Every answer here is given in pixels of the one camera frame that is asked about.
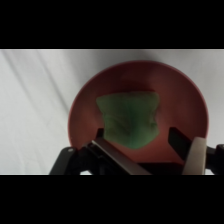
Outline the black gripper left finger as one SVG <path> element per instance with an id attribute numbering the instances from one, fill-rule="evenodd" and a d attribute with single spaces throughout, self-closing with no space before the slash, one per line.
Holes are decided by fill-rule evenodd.
<path id="1" fill-rule="evenodd" d="M 66 147 L 59 153 L 50 175 L 150 175 L 142 166 L 126 157 L 103 138 L 104 129 L 81 149 Z"/>

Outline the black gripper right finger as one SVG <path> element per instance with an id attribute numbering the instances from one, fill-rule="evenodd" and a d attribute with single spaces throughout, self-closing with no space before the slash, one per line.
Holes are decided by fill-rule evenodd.
<path id="1" fill-rule="evenodd" d="M 224 175 L 224 144 L 208 147 L 205 138 L 190 140 L 175 127 L 169 129 L 168 143 L 184 161 L 183 175 L 204 175 L 206 169 Z"/>

